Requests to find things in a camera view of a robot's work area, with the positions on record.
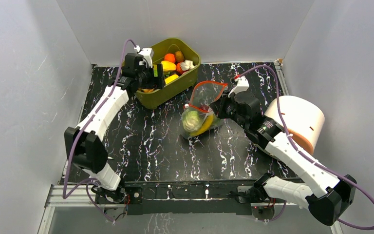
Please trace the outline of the dark purple fruit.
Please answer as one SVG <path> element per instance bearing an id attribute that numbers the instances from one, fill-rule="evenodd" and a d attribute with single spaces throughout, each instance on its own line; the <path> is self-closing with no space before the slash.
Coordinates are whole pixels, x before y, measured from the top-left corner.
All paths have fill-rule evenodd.
<path id="1" fill-rule="evenodd" d="M 210 107 L 209 107 L 208 105 L 200 105 L 200 109 L 201 109 L 203 112 L 208 113 Z"/>

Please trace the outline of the yellow banana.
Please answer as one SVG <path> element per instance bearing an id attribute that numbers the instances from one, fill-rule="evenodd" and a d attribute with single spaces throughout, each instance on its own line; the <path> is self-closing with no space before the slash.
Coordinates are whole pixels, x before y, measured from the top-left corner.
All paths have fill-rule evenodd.
<path id="1" fill-rule="evenodd" d="M 207 131 L 211 127 L 214 118 L 215 118 L 214 114 L 209 115 L 205 119 L 205 121 L 203 122 L 201 127 L 197 131 L 190 133 L 189 136 L 190 137 L 198 136 L 198 135 L 204 133 L 205 131 Z"/>

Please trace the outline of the clear zip top bag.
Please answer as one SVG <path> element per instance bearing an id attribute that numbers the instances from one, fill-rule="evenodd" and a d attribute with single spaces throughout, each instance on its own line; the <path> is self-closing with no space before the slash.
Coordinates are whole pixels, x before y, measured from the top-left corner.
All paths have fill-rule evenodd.
<path id="1" fill-rule="evenodd" d="M 209 115 L 214 114 L 214 112 L 212 111 L 210 107 L 210 104 L 217 101 L 221 97 L 226 87 L 227 87 L 226 83 L 220 83 L 220 82 L 215 82 L 215 81 L 199 82 L 192 91 L 189 103 L 184 105 L 183 113 L 185 111 L 193 111 L 193 110 L 200 112 L 202 114 L 201 117 L 203 117 L 205 121 L 205 119 Z M 209 112 L 208 113 L 203 112 L 200 109 L 200 105 L 208 105 L 210 107 Z M 221 125 L 222 125 L 221 119 L 215 116 L 211 127 L 207 131 L 218 128 Z M 181 126 L 182 126 L 181 136 L 185 139 L 192 138 L 191 136 L 189 136 L 191 132 L 185 131 L 182 123 L 181 123 Z"/>

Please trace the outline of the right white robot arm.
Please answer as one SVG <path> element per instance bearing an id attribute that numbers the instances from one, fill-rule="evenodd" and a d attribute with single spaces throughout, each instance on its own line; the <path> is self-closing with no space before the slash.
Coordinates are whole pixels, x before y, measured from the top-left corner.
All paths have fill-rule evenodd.
<path id="1" fill-rule="evenodd" d="M 295 96 L 274 99 L 264 113 L 250 91 L 222 95 L 211 104 L 217 117 L 240 125 L 260 150 L 283 162 L 303 183 L 266 173 L 249 190 L 261 202 L 278 198 L 307 209 L 320 223 L 331 226 L 351 205 L 356 180 L 331 172 L 312 156 L 324 124 L 323 112 Z"/>

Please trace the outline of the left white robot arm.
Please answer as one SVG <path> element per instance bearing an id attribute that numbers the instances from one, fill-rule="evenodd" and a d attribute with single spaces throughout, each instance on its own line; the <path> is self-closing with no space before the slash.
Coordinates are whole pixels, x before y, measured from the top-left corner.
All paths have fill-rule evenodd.
<path id="1" fill-rule="evenodd" d="M 88 181 L 107 190 L 107 197 L 114 203 L 125 199 L 126 190 L 119 185 L 121 178 L 108 163 L 102 141 L 112 120 L 131 96 L 140 89 L 164 88 L 163 66 L 153 64 L 153 54 L 152 48 L 126 54 L 114 83 L 105 88 L 99 102 L 76 127 L 64 132 L 67 170 L 72 166 L 82 169 L 90 176 Z"/>

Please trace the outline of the yellow bell pepper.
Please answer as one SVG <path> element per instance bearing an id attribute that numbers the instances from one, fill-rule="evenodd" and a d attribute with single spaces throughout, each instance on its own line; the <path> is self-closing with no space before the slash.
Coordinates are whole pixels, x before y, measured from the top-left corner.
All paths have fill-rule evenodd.
<path id="1" fill-rule="evenodd" d="M 170 73 L 173 71 L 176 71 L 176 64 L 170 61 L 163 60 L 160 62 L 163 66 L 163 72 L 164 73 Z"/>

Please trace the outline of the olive green plastic bin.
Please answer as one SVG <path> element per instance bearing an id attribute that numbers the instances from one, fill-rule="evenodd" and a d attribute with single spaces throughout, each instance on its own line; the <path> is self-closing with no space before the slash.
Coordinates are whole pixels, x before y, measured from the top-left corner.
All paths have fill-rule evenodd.
<path id="1" fill-rule="evenodd" d="M 128 39 L 127 42 L 133 44 L 133 52 L 131 53 L 138 54 L 138 52 L 142 49 L 131 39 Z M 125 84 L 122 83 L 122 66 L 124 65 L 125 55 L 128 53 L 123 52 L 121 54 L 121 63 L 117 75 L 117 87 L 120 87 L 122 90 L 127 91 L 129 96 L 135 96 L 145 108 L 155 109 L 196 83 L 198 79 L 198 68 L 201 64 L 201 58 L 189 45 L 187 45 L 179 38 L 167 38 L 151 46 L 150 48 L 152 48 L 154 51 L 154 55 L 152 58 L 153 65 L 160 64 L 160 62 L 164 60 L 165 54 L 174 54 L 176 51 L 181 51 L 184 54 L 185 60 L 191 60 L 195 65 L 193 69 L 185 71 L 176 80 L 172 81 L 168 85 L 165 85 L 163 89 L 155 89 L 155 91 L 151 93 L 144 93 L 140 91 L 140 89 L 126 90 Z M 164 73 L 164 78 L 167 78 L 168 76 L 174 74 L 177 74 L 177 72 L 173 71 L 170 73 Z"/>

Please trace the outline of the round orange fruit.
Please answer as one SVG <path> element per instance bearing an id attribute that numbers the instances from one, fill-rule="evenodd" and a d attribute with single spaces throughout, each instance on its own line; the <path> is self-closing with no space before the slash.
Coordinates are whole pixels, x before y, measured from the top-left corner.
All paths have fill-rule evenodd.
<path id="1" fill-rule="evenodd" d="M 167 54 L 165 54 L 165 56 L 164 56 L 164 61 L 168 61 L 168 62 L 171 62 L 171 63 L 176 64 L 176 58 L 175 58 L 175 55 L 172 54 L 172 53 L 167 53 Z"/>

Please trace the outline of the wrinkled orange red fruit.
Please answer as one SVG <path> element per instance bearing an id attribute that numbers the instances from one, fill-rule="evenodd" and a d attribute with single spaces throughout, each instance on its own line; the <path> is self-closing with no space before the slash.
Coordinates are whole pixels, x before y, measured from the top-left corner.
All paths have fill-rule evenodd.
<path id="1" fill-rule="evenodd" d="M 177 72 L 177 74 L 179 75 L 179 76 L 181 76 L 183 73 L 184 73 L 184 71 L 182 70 L 182 68 L 181 68 L 181 62 L 180 63 L 177 63 L 177 65 L 176 65 L 176 72 Z"/>

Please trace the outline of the brown kiwi fruit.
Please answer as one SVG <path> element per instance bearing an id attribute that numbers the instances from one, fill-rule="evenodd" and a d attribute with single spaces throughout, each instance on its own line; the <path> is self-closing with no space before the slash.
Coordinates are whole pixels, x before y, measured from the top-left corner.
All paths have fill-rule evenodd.
<path id="1" fill-rule="evenodd" d="M 181 51 L 176 51 L 174 53 L 174 56 L 175 56 L 175 60 L 176 60 L 177 63 L 185 61 L 184 54 Z"/>

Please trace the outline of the white orange cylinder drum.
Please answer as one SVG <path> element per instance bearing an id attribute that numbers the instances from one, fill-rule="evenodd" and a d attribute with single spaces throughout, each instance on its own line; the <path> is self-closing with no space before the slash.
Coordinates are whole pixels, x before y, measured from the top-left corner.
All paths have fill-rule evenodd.
<path id="1" fill-rule="evenodd" d="M 280 96 L 274 99 L 264 115 L 282 124 L 282 119 L 295 141 L 313 155 L 325 122 L 324 113 L 313 103 L 296 96 Z"/>

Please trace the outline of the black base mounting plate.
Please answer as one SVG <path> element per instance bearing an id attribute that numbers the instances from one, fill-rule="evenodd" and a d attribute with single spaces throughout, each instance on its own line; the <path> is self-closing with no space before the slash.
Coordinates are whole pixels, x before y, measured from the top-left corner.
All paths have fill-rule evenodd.
<path id="1" fill-rule="evenodd" d="M 238 197 L 240 188 L 252 187 L 245 180 L 132 181 L 125 188 L 131 199 L 130 215 L 159 213 L 251 215 L 254 209 L 268 206 L 268 201 L 247 201 Z"/>

